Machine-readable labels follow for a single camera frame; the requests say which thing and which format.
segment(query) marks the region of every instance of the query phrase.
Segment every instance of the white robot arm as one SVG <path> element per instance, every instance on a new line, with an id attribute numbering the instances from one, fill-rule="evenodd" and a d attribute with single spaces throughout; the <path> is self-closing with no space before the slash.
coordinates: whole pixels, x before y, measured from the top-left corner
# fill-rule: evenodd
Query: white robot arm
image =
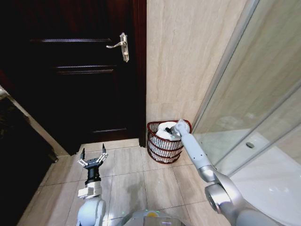
<path id="1" fill-rule="evenodd" d="M 86 187 L 79 190 L 78 197 L 86 201 L 78 212 L 76 226 L 101 226 L 105 215 L 106 203 L 102 200 L 101 179 L 98 168 L 103 164 L 108 154 L 103 145 L 103 154 L 96 159 L 85 161 L 85 149 L 80 155 L 78 163 L 88 170 Z"/>
<path id="2" fill-rule="evenodd" d="M 232 226 L 278 226 L 266 215 L 246 206 L 246 201 L 232 180 L 213 167 L 194 136 L 188 132 L 184 120 L 179 120 L 171 130 L 174 136 L 181 138 L 201 178 L 212 182 L 205 188 L 205 194 L 217 213 L 223 214 Z"/>

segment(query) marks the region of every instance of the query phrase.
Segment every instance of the dark wooden door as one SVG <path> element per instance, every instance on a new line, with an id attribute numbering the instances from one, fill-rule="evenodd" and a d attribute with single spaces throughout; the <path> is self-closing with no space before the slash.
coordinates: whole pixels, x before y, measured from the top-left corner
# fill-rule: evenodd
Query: dark wooden door
<path id="1" fill-rule="evenodd" d="M 70 153 L 138 137 L 139 79 L 130 0 L 13 0 L 3 11 L 9 91 Z M 115 45 L 127 35 L 129 62 Z"/>

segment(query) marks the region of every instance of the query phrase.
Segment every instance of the glass shower door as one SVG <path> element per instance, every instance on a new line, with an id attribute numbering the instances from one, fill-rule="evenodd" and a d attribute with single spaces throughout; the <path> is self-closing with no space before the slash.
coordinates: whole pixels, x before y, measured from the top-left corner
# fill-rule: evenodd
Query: glass shower door
<path id="1" fill-rule="evenodd" d="M 193 132 L 245 199 L 285 225 L 301 225 L 300 12 L 299 0 L 259 1 Z"/>

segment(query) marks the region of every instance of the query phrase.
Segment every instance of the red wicker basket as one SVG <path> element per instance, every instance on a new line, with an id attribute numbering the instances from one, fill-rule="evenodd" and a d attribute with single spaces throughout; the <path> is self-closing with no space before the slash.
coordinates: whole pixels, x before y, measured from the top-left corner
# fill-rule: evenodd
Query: red wicker basket
<path id="1" fill-rule="evenodd" d="M 185 120 L 191 133 L 191 124 Z M 147 152 L 150 157 L 162 164 L 170 164 L 178 160 L 183 149 L 181 140 L 165 140 L 156 135 L 159 124 L 167 121 L 152 121 L 147 123 Z"/>

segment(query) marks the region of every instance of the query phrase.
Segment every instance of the door handle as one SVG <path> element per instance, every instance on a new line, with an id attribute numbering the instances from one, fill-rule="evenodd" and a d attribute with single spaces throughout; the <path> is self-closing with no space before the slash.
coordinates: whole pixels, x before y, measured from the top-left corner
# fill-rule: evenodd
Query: door handle
<path id="1" fill-rule="evenodd" d="M 127 35 L 124 32 L 120 35 L 120 42 L 118 42 L 114 46 L 106 46 L 107 48 L 115 48 L 117 46 L 121 46 L 121 52 L 123 56 L 123 60 L 128 62 L 129 55 L 128 55 L 128 47 L 127 47 Z"/>

